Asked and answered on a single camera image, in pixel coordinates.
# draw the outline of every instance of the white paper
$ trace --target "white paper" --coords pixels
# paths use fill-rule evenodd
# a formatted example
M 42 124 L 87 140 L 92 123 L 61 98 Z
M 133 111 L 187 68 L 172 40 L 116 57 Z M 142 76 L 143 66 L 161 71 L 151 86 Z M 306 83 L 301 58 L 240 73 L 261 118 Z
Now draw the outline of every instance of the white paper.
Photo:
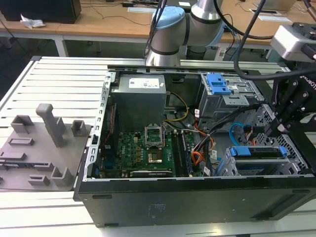
M 278 21 L 278 22 L 291 22 L 288 18 L 283 16 L 258 16 L 262 21 Z
M 129 88 L 159 89 L 158 78 L 131 78 Z
M 180 6 L 191 6 L 189 2 L 185 2 L 185 1 L 180 1 L 179 5 Z
M 29 18 L 26 18 L 24 16 L 22 16 L 21 14 L 21 19 L 20 22 L 27 28 L 33 28 L 33 27 L 43 27 L 45 26 L 45 24 L 43 23 L 42 20 L 32 20 Z

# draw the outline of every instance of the black computer case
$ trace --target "black computer case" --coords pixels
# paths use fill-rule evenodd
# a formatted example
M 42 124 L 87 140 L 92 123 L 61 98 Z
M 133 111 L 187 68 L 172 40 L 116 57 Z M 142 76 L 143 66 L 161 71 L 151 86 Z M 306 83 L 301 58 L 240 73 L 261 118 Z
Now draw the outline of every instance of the black computer case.
M 7 21 L 24 17 L 44 22 L 75 23 L 81 13 L 80 0 L 1 0 L 0 11 Z

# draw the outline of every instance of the desk leg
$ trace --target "desk leg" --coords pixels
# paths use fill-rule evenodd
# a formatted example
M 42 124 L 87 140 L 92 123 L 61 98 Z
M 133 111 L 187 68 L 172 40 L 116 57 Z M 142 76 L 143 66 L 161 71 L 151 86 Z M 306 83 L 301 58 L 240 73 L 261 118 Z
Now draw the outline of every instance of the desk leg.
M 101 53 L 102 52 L 101 42 L 97 41 L 97 42 L 95 42 L 95 44 L 96 44 L 97 53 Z
M 56 48 L 59 54 L 59 57 L 68 57 L 68 51 L 66 48 L 66 43 L 62 39 L 55 39 Z
M 215 61 L 223 61 L 227 48 L 219 46 L 215 55 Z
M 10 40 L 9 40 L 8 37 L 1 37 L 0 38 L 0 43 L 2 43 L 5 48 L 12 48 L 12 45 L 11 45 Z

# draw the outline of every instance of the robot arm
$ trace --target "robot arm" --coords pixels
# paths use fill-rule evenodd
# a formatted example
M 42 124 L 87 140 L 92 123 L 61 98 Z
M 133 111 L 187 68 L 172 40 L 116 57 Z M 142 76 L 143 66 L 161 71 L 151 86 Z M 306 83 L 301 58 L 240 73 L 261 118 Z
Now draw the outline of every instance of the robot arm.
M 219 41 L 223 31 L 224 24 L 213 0 L 198 0 L 187 14 L 180 7 L 167 6 L 158 21 L 146 65 L 180 66 L 181 45 L 211 46 Z

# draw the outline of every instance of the blue plastic tab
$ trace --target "blue plastic tab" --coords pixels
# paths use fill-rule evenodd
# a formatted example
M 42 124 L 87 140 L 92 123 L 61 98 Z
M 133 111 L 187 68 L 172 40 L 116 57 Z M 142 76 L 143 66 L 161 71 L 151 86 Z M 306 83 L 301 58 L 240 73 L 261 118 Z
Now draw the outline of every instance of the blue plastic tab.
M 249 150 L 248 147 L 244 147 L 244 146 L 238 146 L 238 147 L 233 147 L 235 148 L 236 152 L 237 152 L 237 157 L 239 156 L 251 156 L 251 152 Z
M 226 81 L 220 73 L 208 73 L 207 83 L 213 95 L 230 95 L 232 93 L 226 86 Z
M 177 6 L 166 6 L 160 16 L 156 29 L 161 30 L 177 24 L 184 18 L 184 9 Z
M 237 156 L 236 149 L 234 147 L 230 148 L 229 151 L 231 152 L 232 156 Z
M 281 154 L 282 154 L 282 156 L 283 156 L 284 158 L 287 157 L 287 151 L 286 151 L 285 147 L 280 147 L 280 152 L 281 152 Z

